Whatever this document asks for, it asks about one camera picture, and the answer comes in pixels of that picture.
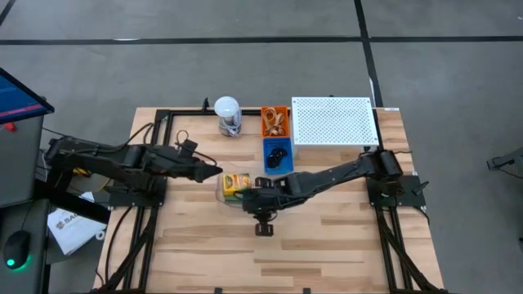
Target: paper sheet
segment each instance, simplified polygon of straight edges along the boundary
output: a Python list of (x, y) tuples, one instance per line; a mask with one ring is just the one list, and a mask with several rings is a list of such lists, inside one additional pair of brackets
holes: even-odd
[[(85, 192), (80, 197), (94, 202), (91, 192)], [(107, 225), (97, 221), (59, 208), (49, 214), (47, 226), (65, 255), (72, 254), (94, 237), (96, 233), (107, 227)]]

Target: orange container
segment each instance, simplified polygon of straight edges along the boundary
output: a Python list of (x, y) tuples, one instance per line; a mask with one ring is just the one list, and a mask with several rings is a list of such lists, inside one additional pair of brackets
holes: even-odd
[(261, 107), (261, 135), (264, 138), (290, 136), (287, 106)]

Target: concrete floor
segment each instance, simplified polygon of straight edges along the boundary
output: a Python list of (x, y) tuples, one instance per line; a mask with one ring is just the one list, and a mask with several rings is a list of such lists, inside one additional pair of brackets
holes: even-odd
[[(0, 0), (3, 5), (7, 0)], [(364, 0), (371, 37), (523, 35), (518, 0)], [(17, 0), (0, 39), (359, 36), (350, 0)], [(485, 160), (523, 145), (523, 42), (373, 43), (385, 106), (400, 107), (445, 286), (523, 288), (523, 181)], [(0, 66), (56, 107), (45, 126), (127, 138), (139, 106), (369, 96), (360, 43), (0, 46)], [(42, 147), (48, 142), (44, 133)], [(101, 179), (78, 182), (94, 189)], [(54, 264), (51, 293), (92, 286), (101, 243)]]

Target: wooden table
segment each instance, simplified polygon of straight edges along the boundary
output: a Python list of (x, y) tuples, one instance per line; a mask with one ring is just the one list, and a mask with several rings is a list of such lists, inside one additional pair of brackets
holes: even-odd
[[(131, 133), (153, 122), (156, 108), (136, 111)], [(397, 109), (377, 109), (386, 149), (409, 150)], [(241, 137), (217, 130), (215, 116), (176, 116), (171, 142), (187, 130), (197, 150), (214, 157), (224, 172), (263, 175), (260, 118), (244, 116)], [(358, 149), (299, 149), (295, 171), (317, 172), (356, 159)], [(397, 154), (405, 174), (413, 170), (410, 154)], [(165, 204), (159, 210), (147, 292), (388, 292), (374, 209), (364, 179), (338, 185), (307, 203), (280, 212), (275, 236), (254, 235), (256, 221), (241, 209), (215, 199), (217, 176), (198, 184), (169, 179)], [(125, 208), (112, 212), (98, 270), (114, 227)], [(425, 276), (443, 287), (427, 220), (412, 208), (399, 208), (405, 247)], [(123, 222), (112, 250), (110, 274), (127, 255), (136, 209)], [(148, 215), (145, 214), (144, 226)], [(137, 287), (141, 256), (132, 286)], [(396, 279), (400, 266), (393, 253)], [(96, 280), (94, 287), (99, 287)]]

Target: perforated white box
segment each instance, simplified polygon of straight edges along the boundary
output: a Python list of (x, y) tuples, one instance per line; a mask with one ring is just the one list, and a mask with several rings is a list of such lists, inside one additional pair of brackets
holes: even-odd
[(292, 110), (296, 146), (379, 145), (367, 97), (293, 97)]

